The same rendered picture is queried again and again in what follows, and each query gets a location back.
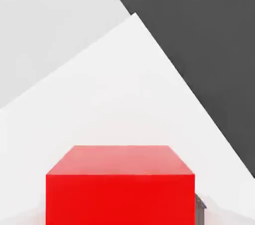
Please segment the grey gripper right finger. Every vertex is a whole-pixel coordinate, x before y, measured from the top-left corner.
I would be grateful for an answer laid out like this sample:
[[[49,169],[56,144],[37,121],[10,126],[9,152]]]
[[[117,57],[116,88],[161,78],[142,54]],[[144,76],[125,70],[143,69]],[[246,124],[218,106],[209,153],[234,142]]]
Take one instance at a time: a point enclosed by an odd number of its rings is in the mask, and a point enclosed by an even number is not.
[[[210,197],[195,193],[195,225],[227,225],[227,219]]]

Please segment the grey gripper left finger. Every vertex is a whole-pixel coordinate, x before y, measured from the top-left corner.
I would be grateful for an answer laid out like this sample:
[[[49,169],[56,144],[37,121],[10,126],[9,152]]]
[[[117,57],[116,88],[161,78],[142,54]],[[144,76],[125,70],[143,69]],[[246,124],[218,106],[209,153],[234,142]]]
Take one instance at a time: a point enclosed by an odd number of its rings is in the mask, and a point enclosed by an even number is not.
[[[45,209],[34,209],[27,218],[26,225],[45,225]]]

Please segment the small red cube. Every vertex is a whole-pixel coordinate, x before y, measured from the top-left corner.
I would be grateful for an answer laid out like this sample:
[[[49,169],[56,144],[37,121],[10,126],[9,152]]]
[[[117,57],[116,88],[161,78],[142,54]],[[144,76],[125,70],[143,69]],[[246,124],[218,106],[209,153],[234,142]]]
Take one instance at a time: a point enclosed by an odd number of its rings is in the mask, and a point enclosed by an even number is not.
[[[45,225],[195,225],[195,175],[168,146],[74,146],[46,174]]]

